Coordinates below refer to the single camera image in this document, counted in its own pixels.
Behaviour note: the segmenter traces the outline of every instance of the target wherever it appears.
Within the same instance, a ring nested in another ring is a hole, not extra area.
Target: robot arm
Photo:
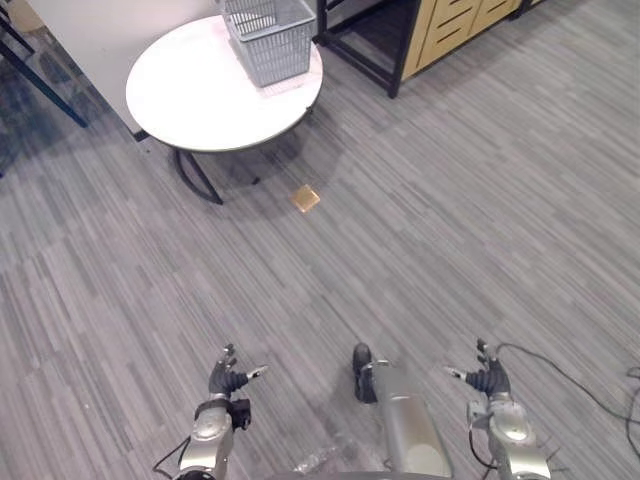
[[[536,434],[525,408],[511,396],[509,377],[495,351],[478,340],[478,359],[484,368],[466,373],[447,367],[456,378],[487,395],[487,403],[470,402],[467,407],[469,429],[486,430],[489,449],[497,462],[501,480],[548,480],[549,467],[536,443]]]
[[[251,423],[249,400],[231,401],[231,394],[262,375],[266,366],[248,373],[231,371],[235,365],[233,345],[209,377],[209,400],[198,406],[189,442],[180,457],[177,480],[225,480],[227,462],[233,448],[233,432],[246,430]]]

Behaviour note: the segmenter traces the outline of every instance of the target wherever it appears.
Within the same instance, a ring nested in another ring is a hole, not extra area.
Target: small orange object
[[[303,185],[291,196],[291,201],[302,213],[307,213],[320,202],[320,196],[309,185]]]

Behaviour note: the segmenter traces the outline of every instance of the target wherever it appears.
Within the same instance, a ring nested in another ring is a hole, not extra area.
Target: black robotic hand
[[[229,344],[224,347],[224,356],[216,362],[209,376],[209,393],[212,396],[224,396],[229,399],[233,392],[261,376],[267,369],[263,365],[247,373],[237,373],[231,371],[236,362],[235,348],[233,344]]]
[[[477,372],[468,373],[452,367],[446,367],[447,371],[479,392],[485,393],[489,398],[498,394],[510,395],[511,384],[509,383],[509,377],[493,349],[489,348],[482,339],[478,339],[477,349],[480,352],[478,360],[482,363],[483,368]]]

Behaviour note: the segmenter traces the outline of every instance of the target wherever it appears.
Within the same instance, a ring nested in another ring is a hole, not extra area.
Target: black table leg
[[[2,17],[0,17],[0,28],[4,28],[7,32],[9,32],[9,35],[11,35],[13,38],[15,38],[18,43],[20,43],[20,45],[22,45],[24,48],[27,49],[27,51],[33,55],[34,53],[36,53],[36,51],[33,49],[33,47],[31,47],[31,45],[29,45],[27,43],[27,41],[22,38],[22,35],[20,35],[18,32],[16,32],[13,27],[11,25],[9,25],[9,23]]]
[[[0,55],[7,59],[7,61],[14,66],[27,80],[29,80],[38,90],[46,95],[60,110],[66,113],[74,122],[80,125],[82,128],[87,128],[87,122],[85,122],[60,96],[54,92],[44,80],[42,80],[36,72],[31,70],[24,63],[20,57],[18,57],[4,42],[0,41]]]
[[[3,14],[7,20],[9,20],[9,12],[7,12],[2,5],[0,5],[0,13]]]
[[[208,193],[202,191],[195,183],[193,183],[193,180],[189,178],[187,172],[185,172],[184,170],[184,165],[182,164],[183,158],[186,158],[187,162],[189,162],[189,165],[191,165],[191,168],[193,168],[193,170],[198,175],[198,178],[200,178],[200,181],[204,184],[205,187],[207,187],[207,190],[209,190]],[[176,148],[174,161],[176,164],[176,169],[178,170],[178,174],[180,174],[180,178],[193,193],[209,202],[213,202],[218,205],[224,204],[224,202],[220,198],[220,195],[218,195],[216,189],[213,188],[213,185],[211,185],[211,182],[202,171],[202,168],[200,168],[200,165],[198,165],[198,162],[196,162],[196,159],[191,152]]]

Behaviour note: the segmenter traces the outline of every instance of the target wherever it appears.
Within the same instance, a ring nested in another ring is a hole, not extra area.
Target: black metal frame
[[[189,162],[191,168],[193,168],[193,170],[196,172],[200,181],[204,184],[205,187],[207,187],[208,193],[198,188],[198,186],[193,183],[193,180],[189,178],[189,175],[187,175],[187,172],[184,170],[184,165],[182,163],[183,158],[187,159],[187,162]],[[211,182],[202,170],[202,167],[200,167],[200,165],[196,161],[193,153],[189,152],[188,150],[180,150],[179,148],[175,148],[173,160],[180,178],[193,193],[198,195],[200,198],[203,198],[204,200],[207,200],[209,202],[213,202],[217,205],[224,204],[224,201],[222,200],[222,198],[220,198],[220,195],[218,195],[218,192],[216,191],[214,186],[211,185]]]
[[[2,17],[0,17],[0,28],[6,30],[9,35],[15,38],[20,45],[22,45],[30,55],[35,53],[35,50],[22,38],[22,36],[16,32],[9,23],[7,23]],[[47,83],[40,78],[40,76],[34,72],[29,66],[11,50],[6,43],[0,39],[0,56],[4,57],[22,76],[24,76],[33,86],[40,90],[51,102],[53,102],[60,110],[66,113],[74,122],[80,127],[87,128],[87,122],[78,115],[67,102],[65,102]]]
[[[15,38],[16,41],[29,52],[30,55],[33,55],[34,53],[36,53],[33,47],[29,45],[29,43],[24,38],[22,38],[22,35],[16,32],[15,29],[9,24],[9,22],[3,19],[2,17],[0,17],[0,28],[3,28],[4,30],[6,30],[7,33],[9,33],[9,35]]]
[[[535,5],[532,5],[532,3],[533,0],[522,0],[522,2],[520,2],[520,6],[513,12],[512,18],[520,17],[523,13],[531,10],[534,7],[537,7],[543,2],[538,2]]]
[[[0,56],[20,72],[31,84],[40,90],[51,102],[53,102],[60,110],[66,113],[80,127],[87,128],[87,122],[80,117],[73,108],[69,106],[49,85],[42,80],[36,72],[24,63],[2,40],[0,40]]]
[[[133,136],[133,139],[136,142],[141,142],[142,140],[144,140],[145,138],[149,137],[149,134],[147,132],[145,132],[144,130],[138,130],[137,132],[131,132],[131,135]]]
[[[314,38],[314,41],[319,45],[328,48],[349,65],[360,70],[375,83],[382,86],[387,91],[389,98],[395,98],[398,95],[400,83],[402,82],[402,72],[404,71],[405,61],[409,52],[409,45],[411,43],[411,36],[418,17],[420,0],[382,0],[379,3],[376,3],[375,5],[372,5],[371,7],[340,22],[339,24],[329,27],[329,11],[333,10],[344,1],[345,0],[333,0],[329,2],[327,2],[327,0],[317,1],[318,34]],[[400,45],[395,58],[393,59],[393,70],[389,72],[371,59],[367,58],[363,53],[348,45],[341,39],[341,37],[349,27],[363,18],[366,18],[386,7],[393,1],[412,2],[413,7],[408,9],[409,14],[407,15],[406,23],[402,31]]]

